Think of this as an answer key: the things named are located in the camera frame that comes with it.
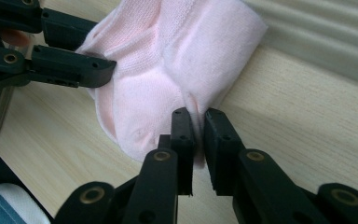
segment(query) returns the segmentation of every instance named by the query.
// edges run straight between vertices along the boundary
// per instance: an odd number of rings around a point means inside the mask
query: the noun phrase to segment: pink sock
[[[202,165],[203,115],[220,105],[266,29],[240,0],[122,0],[78,50],[117,61],[112,80],[90,90],[103,129],[142,161],[185,106]]]

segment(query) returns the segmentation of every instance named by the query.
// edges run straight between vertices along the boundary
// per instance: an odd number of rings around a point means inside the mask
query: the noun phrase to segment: folded sock
[[[90,90],[98,119],[142,161],[186,107],[203,164],[203,114],[218,107],[267,26],[240,0],[122,0],[77,52],[117,61],[112,80]]]

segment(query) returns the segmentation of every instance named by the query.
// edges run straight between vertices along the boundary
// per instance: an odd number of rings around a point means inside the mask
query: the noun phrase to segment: hand
[[[1,29],[0,36],[9,45],[25,47],[30,43],[30,39],[23,32],[17,30]]]

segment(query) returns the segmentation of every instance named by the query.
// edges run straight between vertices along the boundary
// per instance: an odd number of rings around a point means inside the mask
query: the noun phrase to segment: pink fabric
[[[122,0],[78,49],[117,61],[112,80],[89,90],[103,129],[142,161],[185,106],[202,166],[204,113],[220,105],[266,29],[240,0]]]

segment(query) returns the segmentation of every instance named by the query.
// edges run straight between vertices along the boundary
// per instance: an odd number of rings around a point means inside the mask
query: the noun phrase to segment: wooden table
[[[45,6],[92,21],[115,1],[48,0]],[[301,187],[358,189],[358,83],[259,47],[220,107],[247,147],[269,153]],[[54,216],[90,181],[115,187],[141,163],[101,129],[85,89],[31,83],[17,88],[0,133],[0,156]],[[237,223],[230,197],[216,197],[207,169],[194,172],[194,197],[179,198],[179,223]]]

